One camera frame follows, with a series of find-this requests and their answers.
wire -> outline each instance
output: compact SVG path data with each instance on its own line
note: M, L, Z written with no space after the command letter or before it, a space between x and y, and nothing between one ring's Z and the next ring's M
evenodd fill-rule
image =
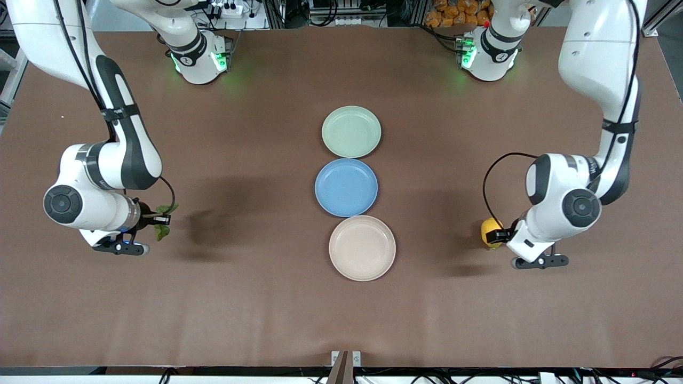
M164 3L160 0L154 0L154 1L156 1L157 3L159 3L161 5L166 5L167 7L172 7L174 5L178 5L181 0L176 0L174 3Z
M7 4L5 4L4 1L0 1L0 8L2 8L3 12L3 18L0 20L0 25L4 24L4 22L7 20L7 17L10 15L10 11L7 9Z
M171 183L166 180L164 176L159 176L161 181L165 182L166 185L169 187L169 191L171 191L171 205L169 205L169 208L164 212L162 215L168 215L169 212L173 209L173 206L176 205L176 192L173 190L173 187L171 187Z
M624 118L624 113L626 112L626 105L628 104L628 99L631 96L631 89L633 88L633 81L636 77L636 65L638 64L638 50L640 48L640 15L638 15L638 8L636 8L633 0L628 0L631 8L633 9L633 16L636 19L636 46L633 48L633 69L631 70L631 78L628 81L628 89L626 90L626 97L624 99L624 105L622 106L622 112L619 114L619 120L617 123L621 123Z
M81 30L83 32L83 35L85 35L85 23L83 22L82 19L82 13L83 10L81 9L81 2L80 0L76 0L77 4L76 6L78 7L80 13L81 13ZM76 49L74 48L73 43L71 43L71 36L69 35L68 30L66 29L66 22L64 21L64 15L61 13L61 7L59 6L59 0L53 0L53 4L55 5L55 10L57 11L57 19L59 20L59 26L61 27L61 32L64 35L64 39L66 40L66 44L69 47L69 51L71 51L71 56L73 56L74 61L76 62L76 67L78 67L79 72L81 73L81 76L83 77L83 81L85 82L85 85L87 86L88 90L90 91L90 94L92 95L93 100L95 100L95 104L97 104L97 107L100 110L104 109L104 105L102 103L102 100L100 98L99 93L96 91L94 88L94 82L92 81L92 78L88 78L88 75L85 73L85 70L83 69L83 65L81 64L81 60L79 59L79 56L76 54ZM85 47L85 52L87 52L87 40L83 41L83 46ZM87 62L88 66L90 64L90 58L88 57L87 53L85 54L85 61ZM107 129L109 130L109 141L115 141L116 134L114 133L113 126L111 125L110 122L107 122Z
M419 375L418 377L415 377L413 381L410 382L410 384L415 384L415 382L417 382L420 378L425 378L429 380L432 384L436 384L436 381L432 380L432 378L430 378L429 376L425 376L423 374Z
M391 15L396 14L396 13L398 13L398 12L401 12L401 10L395 10L395 11L393 11L392 13L387 13L387 11L385 10L385 15L382 16L382 20L380 20L380 24L378 25L378 27L382 27L382 22L384 21L384 19L385 19L387 16L391 16Z
M434 36L435 38L440 38L440 39L449 40L449 41L456 41L455 37L442 35L440 33L437 33L434 30L434 28L430 29L430 28L427 28L425 25L422 25L422 24L410 24L410 27L420 27L420 28L422 28L422 30L424 30L428 34Z
M657 364L656 366L650 367L650 369L653 370L653 369L661 368L661 367L663 367L663 366L666 366L667 364L671 364L671 363L673 363L674 361L678 361L678 360L683 360L683 356L675 356L675 357L672 357L671 359L665 360L665 361L663 361L663 362Z
M87 68L88 75L90 76L90 84L93 87L93 90L95 91L95 95L97 95L97 100L100 101L100 110L104 109L106 105L104 105L104 101L102 101L102 95L100 94L100 91L97 89L97 84L95 82L95 76L92 74L92 66L90 65L90 54L88 52L88 43L87 43L87 31L85 28L85 18L83 17L83 8L82 8L82 3L81 0L75 0L76 1L76 8L79 11L79 21L81 23L81 36L83 38L83 56L85 58L85 67ZM116 133L114 131L114 126L112 125L111 122L106 122L107 123L107 130L109 131L109 142L113 143L116 141Z
M411 26L411 27L419 27L419 28L422 29L423 31L425 31L425 32L427 32L428 34L434 36L434 38L436 38L436 41L437 41L439 44L441 44L441 46L442 46L444 49L446 49L446 51L449 51L449 52L452 52L452 53L459 53L456 49L453 49L453 48L451 48L450 46L447 46L447 45L442 41L442 39L443 39L443 40L448 40L448 41L456 41L456 38L450 37L450 36L441 35L441 34L435 32L435 30L430 29L430 28L427 28L427 27L425 27L425 26L422 25L422 24L411 24L410 26Z
M314 23L313 21L311 21L311 19L309 18L308 23L310 25L315 25L316 27L326 27L327 25L330 25L335 20L335 17L337 17L337 11L339 9L339 4L338 4L337 0L328 0L328 2L330 4L330 12L325 17L325 20L322 23L317 24L317 23ZM335 9L334 9L335 13L334 14L332 14L332 5L333 4L335 6Z
M159 379L159 384L168 384L168 382L171 380L171 375L172 374L180 374L177 369L173 367L168 367L164 371L164 373L161 375L161 379Z
M211 28L212 31L215 31L215 30L216 30L216 27L214 26L213 21L211 21L211 18L209 17L209 14L206 13L206 10L203 9L203 8L201 9L201 11L204 12L204 15L206 16L206 20L209 20L209 28Z
M488 174L491 173L493 167L495 167L496 164L500 163L501 160L509 156L524 156L529 157L530 159L538 159L538 156L534 156L532 154L524 152L509 152L504 154L503 156L500 156L496 161L493 162L493 164L491 164L491 166L486 171L486 174L484 175L484 182L482 183L482 195L484 196L484 203L486 204L486 209L488 209L488 212L491 214L491 217L501 226L501 228L503 228L503 223L501 223L500 220L498 220L498 218L496 217L496 215L493 214L493 210L491 210L491 206L488 204L488 199L486 198L486 180L488 179Z

yellow lemon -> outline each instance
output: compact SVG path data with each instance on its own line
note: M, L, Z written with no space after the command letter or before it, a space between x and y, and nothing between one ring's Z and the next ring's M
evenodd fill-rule
M486 242L486 234L493 231L493 230L502 230L503 227L501 227L500 223L496 222L493 217L489 217L488 219L484 220L482 223L482 240L485 242L485 244L491 248L491 249L496 249L501 246L500 243L496 244L489 244Z

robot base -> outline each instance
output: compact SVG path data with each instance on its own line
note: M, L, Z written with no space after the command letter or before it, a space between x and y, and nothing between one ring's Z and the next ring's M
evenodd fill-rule
M500 80L505 73L508 72L510 68L514 65L514 58L517 56L518 50L515 50L505 61L495 62L493 58L487 54L481 47L480 42L482 41L482 33L485 32L486 28L477 27L471 32L467 32L464 37L472 39L475 42L474 51L470 51L463 55L463 59L460 62L462 69L470 72L472 76L483 81L496 81Z
M206 37L207 48L192 66L185 66L182 57L176 59L171 54L176 71L189 83L198 85L210 83L230 68L233 44L231 38L216 36L211 31L201 33Z

black band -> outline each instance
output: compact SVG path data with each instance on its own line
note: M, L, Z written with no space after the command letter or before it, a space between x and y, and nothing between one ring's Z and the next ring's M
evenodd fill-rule
M137 107L137 104L131 104L114 109L102 109L100 113L106 122L112 122L114 120L127 119L133 115L139 115L140 109Z
M609 120L603 120L602 129L617 135L620 133L636 133L636 130L638 129L638 122L614 123Z
M166 45L173 52L183 52L183 51L189 51L192 48L194 48L195 45L199 44L200 40L201 40L201 32L199 32L199 30L197 30L197 35L195 36L195 38L192 40L192 42L190 44L185 44L184 46L173 46L170 44L166 44Z
M516 38L511 38L508 36L503 36L496 32L495 29L493 29L493 24L488 26L488 31L491 33L491 37L495 38L496 40L500 40L502 42L518 42L519 40L522 40L524 37L524 34L522 33L520 36L517 36Z
M98 163L98 157L100 156L100 150L106 144L106 141L101 141L97 144L84 144L76 152L76 160L80 161L85 167L90 181L96 186L104 190L115 189L111 185L107 184L102 177L102 172L100 172L100 164Z
M498 49L491 45L491 43L488 42L488 39L486 38L486 32L482 33L482 43L481 43L482 49L484 52L486 52L489 56L491 56L491 60L495 63L503 63L507 61L507 59L510 58L510 55L516 51L517 47L519 44L516 46L510 48L510 49Z
M600 171L600 166L598 165L597 160L592 156L583 156L583 158L588 163L589 181L593 181L598 176L598 171Z
M101 189L114 189L111 185L104 181L102 172L100 172L100 164L98 162L98 159L100 158L100 151L106 143L106 141L101 141L90 146L90 149L85 155L85 168L87 170L88 176L90 176L90 180L97 184L98 187Z
M176 61L178 61L183 66L186 66L186 67L194 66L197 63L197 59L199 59L204 54L204 52L206 52L206 46L207 46L206 36L202 33L199 33L198 37L199 37L199 45L197 45L197 47L195 49L193 49L192 51L185 52L185 53L178 53L178 52L175 52L173 49L171 49L171 51L173 51L173 53L172 53L173 57L176 59Z

brown tabletop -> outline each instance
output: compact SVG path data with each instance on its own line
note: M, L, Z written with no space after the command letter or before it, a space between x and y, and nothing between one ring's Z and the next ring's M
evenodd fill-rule
M499 155L594 154L602 114L557 73L563 29L531 29L514 69L482 83L418 29L257 31L232 71L186 83L151 33L98 36L121 66L178 194L171 235L142 258L91 250L42 196L62 151L106 130L87 91L30 67L1 143L0 364L315 366L349 348L368 366L649 366L683 348L683 107L644 39L641 125L625 196L561 241L570 264L516 271L487 251L482 176ZM320 127L361 105L382 123L363 160L368 214L398 253L379 280L333 267L341 219L313 181L335 159ZM509 224L529 159L490 177ZM157 183L130 191L155 206Z

